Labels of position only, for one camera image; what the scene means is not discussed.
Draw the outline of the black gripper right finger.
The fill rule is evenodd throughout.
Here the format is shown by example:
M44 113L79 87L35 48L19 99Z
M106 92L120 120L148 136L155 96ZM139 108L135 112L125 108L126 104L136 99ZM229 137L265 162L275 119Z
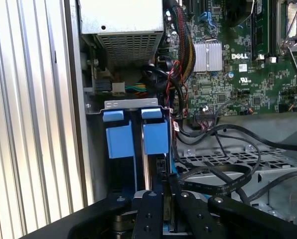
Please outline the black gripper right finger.
M189 192L174 196L195 239L297 239L297 225L231 198L204 202Z

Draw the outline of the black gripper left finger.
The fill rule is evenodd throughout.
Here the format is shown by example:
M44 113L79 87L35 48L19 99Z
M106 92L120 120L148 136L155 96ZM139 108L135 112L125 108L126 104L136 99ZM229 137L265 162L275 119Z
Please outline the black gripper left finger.
M163 197L160 192L146 191L138 198L133 239L162 238ZM48 224L24 239L109 239L117 231L116 218L132 206L130 198L113 194L60 220Z

